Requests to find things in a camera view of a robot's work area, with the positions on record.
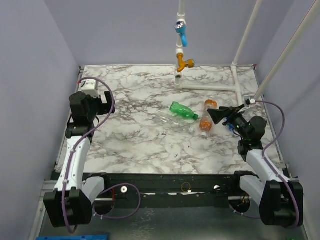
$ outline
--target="marble tabletop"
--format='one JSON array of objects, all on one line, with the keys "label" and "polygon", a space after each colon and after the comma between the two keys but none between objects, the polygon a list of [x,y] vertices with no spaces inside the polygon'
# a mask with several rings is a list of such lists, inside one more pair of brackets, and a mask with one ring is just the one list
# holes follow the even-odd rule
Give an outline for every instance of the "marble tabletop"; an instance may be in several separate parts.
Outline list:
[{"label": "marble tabletop", "polygon": [[[210,137],[201,137],[199,120],[186,121],[195,133],[181,130],[156,121],[161,111],[172,115],[173,101],[188,106],[200,117],[204,102],[213,99],[218,106],[237,106],[233,92],[186,90],[174,88],[173,65],[98,65],[86,66],[84,77],[96,77],[107,83],[115,97],[115,114],[94,134],[92,146],[84,166],[85,173],[139,173],[139,174],[233,174],[253,169],[238,154],[239,137],[221,123],[213,126]],[[243,96],[253,95],[258,84],[252,67],[237,68]],[[198,66],[183,71],[183,83],[203,85],[233,85],[230,67]],[[105,88],[100,85],[103,96]],[[257,104],[244,114],[267,114]],[[268,123],[262,144],[273,140]],[[278,168],[284,167],[277,148],[267,151]],[[56,165],[61,171],[66,155],[66,144]]]}]

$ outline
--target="gray backdrop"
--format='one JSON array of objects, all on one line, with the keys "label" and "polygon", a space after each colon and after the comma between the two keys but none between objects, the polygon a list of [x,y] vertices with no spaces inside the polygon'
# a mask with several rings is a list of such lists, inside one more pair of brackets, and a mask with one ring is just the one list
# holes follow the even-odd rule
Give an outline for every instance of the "gray backdrop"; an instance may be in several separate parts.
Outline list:
[{"label": "gray backdrop", "polygon": [[[240,57],[257,64],[293,0],[265,0]],[[79,65],[175,64],[179,0],[45,0]],[[187,0],[196,64],[231,64],[256,0]]]},{"label": "gray backdrop", "polygon": [[[278,32],[258,64],[260,82],[270,71],[280,53],[297,29],[314,0],[296,0]],[[303,184],[308,222],[320,239],[319,207],[319,136],[320,128],[320,16],[304,34],[301,41],[286,59],[282,68],[265,91],[265,99],[279,104],[286,122],[279,143],[290,172]],[[279,130],[282,118],[279,111],[270,106],[271,119]]]},{"label": "gray backdrop", "polygon": [[1,1],[0,239],[26,240],[78,67],[43,0]]}]

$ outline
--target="orange plastic bottle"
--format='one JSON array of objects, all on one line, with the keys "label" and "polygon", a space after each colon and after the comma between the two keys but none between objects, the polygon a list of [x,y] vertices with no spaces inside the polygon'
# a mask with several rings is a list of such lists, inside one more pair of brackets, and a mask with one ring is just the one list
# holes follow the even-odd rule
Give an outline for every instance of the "orange plastic bottle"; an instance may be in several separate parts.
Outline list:
[{"label": "orange plastic bottle", "polygon": [[211,116],[208,113],[208,109],[216,109],[218,106],[216,101],[213,101],[211,99],[208,99],[207,101],[205,101],[204,103],[204,108],[203,108],[203,114],[202,114],[202,118],[201,118],[201,122],[200,122],[200,130],[202,131],[201,136],[206,138],[209,134],[209,132],[212,129],[212,124],[213,121],[211,119]]}]

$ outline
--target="green plastic bottle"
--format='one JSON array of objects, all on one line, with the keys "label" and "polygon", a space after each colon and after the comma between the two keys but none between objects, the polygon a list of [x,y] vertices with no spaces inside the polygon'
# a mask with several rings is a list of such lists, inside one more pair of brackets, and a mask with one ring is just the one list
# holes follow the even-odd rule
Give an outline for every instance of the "green plastic bottle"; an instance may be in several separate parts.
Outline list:
[{"label": "green plastic bottle", "polygon": [[179,116],[183,117],[184,119],[194,119],[197,120],[199,115],[195,114],[190,108],[183,106],[176,101],[172,102],[170,111],[178,114]]}]

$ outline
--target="blue valve handle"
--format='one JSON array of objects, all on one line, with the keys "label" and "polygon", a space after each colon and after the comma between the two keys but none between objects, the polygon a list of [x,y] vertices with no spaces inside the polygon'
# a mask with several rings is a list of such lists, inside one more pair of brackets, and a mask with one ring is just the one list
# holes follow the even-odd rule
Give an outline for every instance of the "blue valve handle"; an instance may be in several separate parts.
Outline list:
[{"label": "blue valve handle", "polygon": [[176,33],[180,35],[182,46],[187,47],[188,41],[187,41],[187,35],[186,35],[186,29],[187,29],[186,23],[184,21],[178,21],[174,26],[174,28]]}]

